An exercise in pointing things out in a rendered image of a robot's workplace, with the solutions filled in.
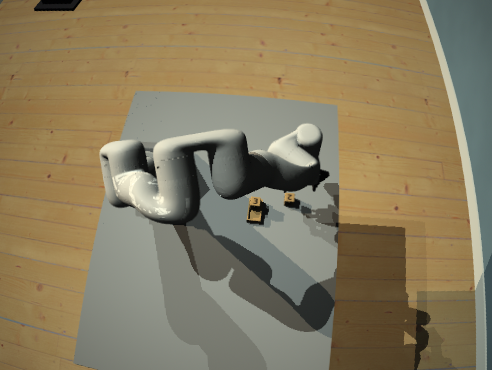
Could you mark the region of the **tan cube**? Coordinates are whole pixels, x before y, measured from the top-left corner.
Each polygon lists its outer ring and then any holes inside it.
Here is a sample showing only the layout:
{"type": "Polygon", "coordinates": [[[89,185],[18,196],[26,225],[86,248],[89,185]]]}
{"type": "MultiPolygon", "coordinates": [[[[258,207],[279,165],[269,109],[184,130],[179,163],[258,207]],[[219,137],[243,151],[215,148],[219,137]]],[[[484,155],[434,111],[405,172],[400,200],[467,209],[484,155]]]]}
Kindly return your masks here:
{"type": "Polygon", "coordinates": [[[251,210],[260,210],[261,205],[261,197],[251,197],[250,209],[251,210]]]}
{"type": "Polygon", "coordinates": [[[295,199],[294,193],[285,193],[284,205],[285,206],[294,206],[294,199],[295,199]]]}

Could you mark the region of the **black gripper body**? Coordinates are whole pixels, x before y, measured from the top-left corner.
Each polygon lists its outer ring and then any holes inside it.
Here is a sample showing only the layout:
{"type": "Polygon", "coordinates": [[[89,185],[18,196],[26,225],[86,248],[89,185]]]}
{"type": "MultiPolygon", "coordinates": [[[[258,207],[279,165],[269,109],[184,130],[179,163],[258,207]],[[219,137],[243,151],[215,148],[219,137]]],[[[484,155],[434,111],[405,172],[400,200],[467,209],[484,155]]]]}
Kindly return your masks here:
{"type": "MultiPolygon", "coordinates": [[[[315,180],[314,180],[311,184],[309,184],[309,185],[316,185],[316,184],[318,184],[318,182],[319,182],[319,177],[320,177],[320,173],[319,173],[318,177],[317,177],[317,178],[316,178],[316,179],[315,179],[315,180]]],[[[309,186],[309,185],[308,185],[308,186],[309,186]]]]}

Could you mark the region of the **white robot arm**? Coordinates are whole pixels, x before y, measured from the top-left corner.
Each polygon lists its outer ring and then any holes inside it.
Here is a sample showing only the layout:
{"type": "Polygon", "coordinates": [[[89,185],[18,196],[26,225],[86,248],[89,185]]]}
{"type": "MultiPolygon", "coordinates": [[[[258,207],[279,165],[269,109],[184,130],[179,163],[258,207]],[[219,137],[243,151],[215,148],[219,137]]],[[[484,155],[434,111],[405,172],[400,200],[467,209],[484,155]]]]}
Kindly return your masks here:
{"type": "Polygon", "coordinates": [[[242,131],[222,129],[162,140],[153,153],[137,140],[111,142],[101,148],[100,162],[111,205],[131,205],[158,223],[183,224],[200,208],[194,152],[207,151],[216,192],[234,200],[263,187],[294,192],[311,184],[320,173],[322,139],[321,130],[307,123],[268,152],[248,152],[242,131]]]}

